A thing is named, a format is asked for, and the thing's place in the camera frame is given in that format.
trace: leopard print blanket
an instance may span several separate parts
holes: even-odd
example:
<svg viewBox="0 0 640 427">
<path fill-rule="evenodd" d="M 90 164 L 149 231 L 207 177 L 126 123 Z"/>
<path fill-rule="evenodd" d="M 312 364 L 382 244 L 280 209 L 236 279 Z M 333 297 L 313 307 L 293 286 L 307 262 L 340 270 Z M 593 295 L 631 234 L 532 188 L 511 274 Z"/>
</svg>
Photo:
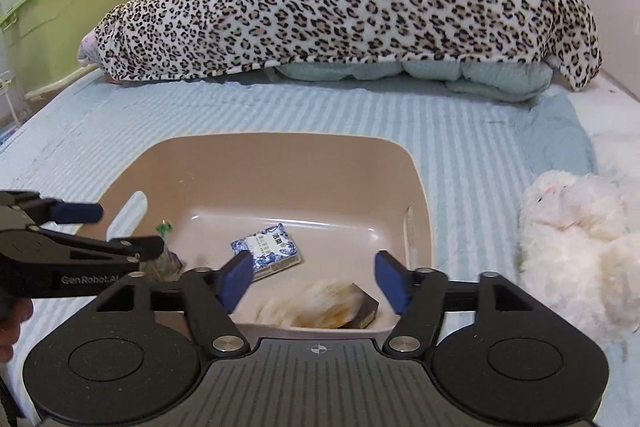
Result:
<svg viewBox="0 0 640 427">
<path fill-rule="evenodd" d="M 578 90 L 602 61 L 581 0 L 131 0 L 95 35 L 117 80 L 288 62 L 546 60 Z"/>
</svg>

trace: metal screw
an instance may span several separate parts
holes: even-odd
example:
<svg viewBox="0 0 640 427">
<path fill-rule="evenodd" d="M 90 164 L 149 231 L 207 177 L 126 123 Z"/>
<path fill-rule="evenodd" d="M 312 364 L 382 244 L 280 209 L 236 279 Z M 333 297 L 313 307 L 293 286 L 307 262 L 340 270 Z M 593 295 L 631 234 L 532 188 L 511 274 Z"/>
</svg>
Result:
<svg viewBox="0 0 640 427">
<path fill-rule="evenodd" d="M 420 341 L 414 337 L 401 335 L 400 337 L 393 337 L 389 341 L 389 347 L 400 353 L 410 353 L 420 347 Z"/>
<path fill-rule="evenodd" d="M 222 335 L 213 341 L 213 347 L 219 351 L 223 351 L 224 353 L 237 351 L 238 349 L 241 349 L 242 346 L 244 346 L 244 340 L 240 337 L 236 337 L 235 335 Z"/>
</svg>

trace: finger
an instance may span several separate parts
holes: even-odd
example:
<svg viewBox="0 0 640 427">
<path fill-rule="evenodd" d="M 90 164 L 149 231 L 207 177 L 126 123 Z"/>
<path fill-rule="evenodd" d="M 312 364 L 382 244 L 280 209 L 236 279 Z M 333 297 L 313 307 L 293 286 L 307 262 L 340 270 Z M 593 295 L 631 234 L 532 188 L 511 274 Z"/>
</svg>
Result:
<svg viewBox="0 0 640 427">
<path fill-rule="evenodd" d="M 0 362 L 7 363 L 14 357 L 14 348 L 11 346 L 0 346 Z"/>
<path fill-rule="evenodd" d="M 0 346 L 11 346 L 20 338 L 20 323 L 8 319 L 0 323 Z"/>
<path fill-rule="evenodd" d="M 33 301 L 31 299 L 18 299 L 12 310 L 12 319 L 18 322 L 28 321 L 33 315 Z"/>
</svg>

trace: small box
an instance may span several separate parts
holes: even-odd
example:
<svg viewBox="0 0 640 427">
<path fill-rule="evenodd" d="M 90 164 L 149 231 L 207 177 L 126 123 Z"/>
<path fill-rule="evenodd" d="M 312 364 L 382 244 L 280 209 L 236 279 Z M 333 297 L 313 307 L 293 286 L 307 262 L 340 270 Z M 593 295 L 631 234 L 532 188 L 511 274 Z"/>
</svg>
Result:
<svg viewBox="0 0 640 427">
<path fill-rule="evenodd" d="M 363 330 L 376 320 L 376 315 L 378 314 L 378 305 L 380 303 L 359 286 L 355 284 L 353 286 L 362 292 L 362 304 L 356 316 L 339 329 Z"/>
<path fill-rule="evenodd" d="M 302 262 L 282 223 L 238 239 L 231 248 L 235 255 L 248 250 L 254 256 L 254 281 Z"/>
</svg>

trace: gray ridged panel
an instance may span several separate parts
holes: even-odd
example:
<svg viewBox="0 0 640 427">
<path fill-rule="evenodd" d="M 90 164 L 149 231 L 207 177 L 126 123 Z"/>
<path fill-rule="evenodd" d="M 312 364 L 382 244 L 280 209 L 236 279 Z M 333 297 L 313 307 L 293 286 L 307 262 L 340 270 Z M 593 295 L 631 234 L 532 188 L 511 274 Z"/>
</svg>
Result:
<svg viewBox="0 0 640 427">
<path fill-rule="evenodd" d="M 58 427 L 46 421 L 43 427 Z M 368 340 L 274 341 L 211 365 L 197 390 L 140 427 L 488 427 L 443 399 L 417 362 Z M 575 427 L 589 427 L 586 422 Z"/>
</svg>

